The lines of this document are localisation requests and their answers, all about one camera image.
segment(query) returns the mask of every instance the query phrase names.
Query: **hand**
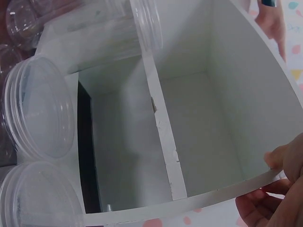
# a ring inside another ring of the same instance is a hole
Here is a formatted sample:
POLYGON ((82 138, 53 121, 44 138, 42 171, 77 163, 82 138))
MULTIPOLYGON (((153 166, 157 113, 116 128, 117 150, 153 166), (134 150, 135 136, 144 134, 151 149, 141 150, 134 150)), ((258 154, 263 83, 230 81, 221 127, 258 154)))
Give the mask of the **hand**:
POLYGON ((303 226, 303 134, 264 157, 272 169, 284 169, 282 179, 236 199, 240 216, 249 227, 303 226), (285 195, 278 199, 269 193, 285 195))
POLYGON ((285 53, 285 36, 286 26, 284 22, 284 14, 281 0, 278 0, 277 7, 269 7, 258 1, 259 15, 256 23, 264 31, 269 39, 274 39, 278 44, 279 52, 284 61, 286 61, 285 53))

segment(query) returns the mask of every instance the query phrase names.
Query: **white surface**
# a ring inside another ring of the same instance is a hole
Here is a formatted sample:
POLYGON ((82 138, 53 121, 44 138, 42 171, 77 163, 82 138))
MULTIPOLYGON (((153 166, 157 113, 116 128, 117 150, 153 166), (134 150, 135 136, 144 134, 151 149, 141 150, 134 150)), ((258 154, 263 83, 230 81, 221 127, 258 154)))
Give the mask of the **white surface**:
POLYGON ((169 122, 169 116, 152 53, 144 52, 143 62, 146 70, 149 90, 154 102, 154 114, 160 136, 167 175, 169 178, 172 199, 184 199, 187 198, 187 191, 185 188, 175 139, 169 122))
POLYGON ((209 72, 247 179, 267 170, 265 152, 303 131, 303 97, 253 19, 229 1, 214 3, 209 72))
POLYGON ((154 52, 160 79, 206 70, 212 0, 156 0, 163 50, 154 52))
POLYGON ((272 181, 269 181, 268 179, 274 180, 277 174, 277 172, 269 171, 257 178, 250 179, 249 181, 245 181, 228 188, 159 205, 117 212, 87 214, 84 217, 84 223, 87 226, 102 226, 112 223, 119 224, 144 221, 154 218, 173 217, 189 210, 195 210, 200 207, 211 206, 215 203, 229 200, 239 194, 246 194, 251 190, 258 189, 263 185, 271 183, 272 181))
POLYGON ((99 77, 86 71, 80 77, 86 87, 90 82, 99 88, 92 96, 92 121, 103 210, 107 204, 125 210, 172 201, 142 58, 109 64, 99 77))
POLYGON ((208 76, 198 73, 160 82, 188 196, 244 180, 224 112, 208 76))

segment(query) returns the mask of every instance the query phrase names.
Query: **fingernail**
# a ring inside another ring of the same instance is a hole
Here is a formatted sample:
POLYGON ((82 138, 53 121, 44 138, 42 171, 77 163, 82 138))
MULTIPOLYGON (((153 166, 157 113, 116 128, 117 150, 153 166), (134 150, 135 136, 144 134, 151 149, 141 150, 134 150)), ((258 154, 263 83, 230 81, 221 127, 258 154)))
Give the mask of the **fingernail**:
POLYGON ((273 163, 271 161, 271 153, 272 152, 266 152, 264 155, 264 161, 266 162, 266 164, 272 169, 273 167, 273 163))
POLYGON ((266 194, 261 189, 255 190, 253 192, 253 195, 258 200, 261 200, 266 196, 266 194))

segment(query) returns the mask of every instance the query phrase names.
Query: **black panel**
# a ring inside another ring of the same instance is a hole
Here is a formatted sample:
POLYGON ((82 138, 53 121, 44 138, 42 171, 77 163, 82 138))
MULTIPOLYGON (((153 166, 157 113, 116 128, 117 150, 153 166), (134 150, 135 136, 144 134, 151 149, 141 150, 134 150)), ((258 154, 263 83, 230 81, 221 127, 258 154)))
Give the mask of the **black panel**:
POLYGON ((78 149, 82 193, 87 214, 102 212, 92 133, 91 97, 81 83, 78 90, 78 149))

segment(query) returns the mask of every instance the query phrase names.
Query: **clear plastic cup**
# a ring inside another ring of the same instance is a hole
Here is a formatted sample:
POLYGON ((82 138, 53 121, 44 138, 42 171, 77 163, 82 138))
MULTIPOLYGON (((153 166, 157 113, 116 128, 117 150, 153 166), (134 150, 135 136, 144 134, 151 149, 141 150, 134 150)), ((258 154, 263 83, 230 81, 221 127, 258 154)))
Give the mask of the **clear plastic cup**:
POLYGON ((23 50, 34 49, 41 36, 43 24, 28 0, 12 0, 6 12, 8 34, 14 45, 23 50))
POLYGON ((70 94, 58 69, 44 57, 19 63, 7 76, 2 112, 19 152, 32 159, 63 157, 74 139, 70 94))
POLYGON ((52 164, 0 168, 0 178, 0 226, 84 227, 76 192, 52 164))
POLYGON ((160 49, 163 46, 160 19, 154 0, 116 0, 123 17, 104 21, 102 5, 94 3, 49 23, 53 39, 42 42, 44 53, 59 46, 63 59, 52 59, 62 71, 75 73, 160 49))
POLYGON ((35 49, 45 23, 95 2, 102 3, 103 20, 120 15, 121 7, 112 0, 12 0, 6 12, 8 34, 17 47, 35 49))

